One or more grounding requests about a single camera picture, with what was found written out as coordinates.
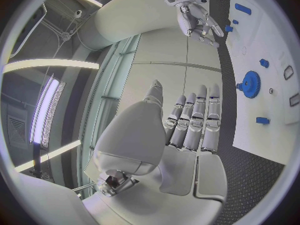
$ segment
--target robotic hand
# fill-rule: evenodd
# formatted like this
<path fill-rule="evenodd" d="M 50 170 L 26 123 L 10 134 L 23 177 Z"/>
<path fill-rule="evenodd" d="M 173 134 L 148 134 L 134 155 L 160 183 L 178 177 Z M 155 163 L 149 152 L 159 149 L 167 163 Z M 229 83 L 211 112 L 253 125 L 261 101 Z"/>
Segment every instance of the robotic hand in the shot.
<path fill-rule="evenodd" d="M 224 33 L 217 22 L 199 4 L 205 4 L 208 0 L 164 0 L 169 6 L 177 9 L 177 20 L 182 32 L 194 40 L 209 44 L 215 48 L 220 45 L 205 37 L 212 29 L 219 37 Z"/>
<path fill-rule="evenodd" d="M 162 106 L 163 87 L 154 80 L 145 98 L 116 116 L 100 136 L 93 160 L 106 196 L 131 188 L 132 175 L 146 175 L 160 163 L 166 143 Z"/>

